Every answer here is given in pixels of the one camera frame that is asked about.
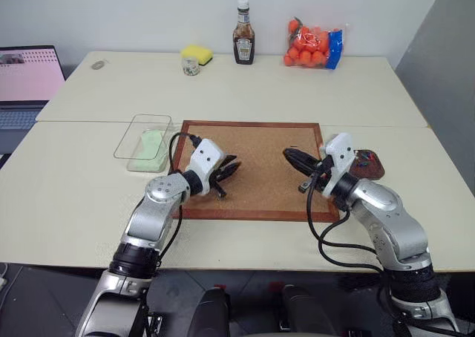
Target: clear plastic container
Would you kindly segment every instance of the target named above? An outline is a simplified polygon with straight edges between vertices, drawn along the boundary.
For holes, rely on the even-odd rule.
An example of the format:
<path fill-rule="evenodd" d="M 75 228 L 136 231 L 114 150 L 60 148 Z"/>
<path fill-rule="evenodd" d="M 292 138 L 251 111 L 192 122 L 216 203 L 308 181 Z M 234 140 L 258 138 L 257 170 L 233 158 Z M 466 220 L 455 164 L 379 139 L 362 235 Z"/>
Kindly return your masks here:
<path fill-rule="evenodd" d="M 137 114 L 127 127 L 114 157 L 127 160 L 129 171 L 161 172 L 168 163 L 171 117 Z"/>

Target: bottle cap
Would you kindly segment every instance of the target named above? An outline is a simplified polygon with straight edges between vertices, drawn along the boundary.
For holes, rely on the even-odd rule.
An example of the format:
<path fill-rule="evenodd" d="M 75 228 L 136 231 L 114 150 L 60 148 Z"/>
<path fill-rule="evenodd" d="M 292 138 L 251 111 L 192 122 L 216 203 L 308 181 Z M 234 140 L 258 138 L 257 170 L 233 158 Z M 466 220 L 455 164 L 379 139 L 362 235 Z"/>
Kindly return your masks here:
<path fill-rule="evenodd" d="M 237 8 L 238 9 L 249 9 L 249 1 L 248 0 L 237 0 Z"/>

